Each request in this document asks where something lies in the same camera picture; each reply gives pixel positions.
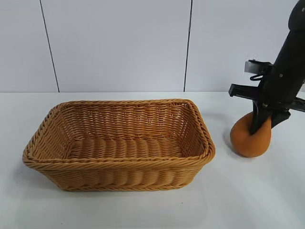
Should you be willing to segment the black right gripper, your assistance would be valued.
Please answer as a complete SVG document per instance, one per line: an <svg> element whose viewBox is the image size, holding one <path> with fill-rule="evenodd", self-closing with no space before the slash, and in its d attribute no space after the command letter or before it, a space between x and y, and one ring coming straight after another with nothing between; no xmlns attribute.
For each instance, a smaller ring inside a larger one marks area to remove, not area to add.
<svg viewBox="0 0 305 229"><path fill-rule="evenodd" d="M290 117L288 109L305 111L305 101L297 96L305 82L305 31L291 30L274 63L248 60L244 71L252 73L258 86L232 84L231 97L253 100L250 134L255 134L271 117L275 127Z"/></svg>

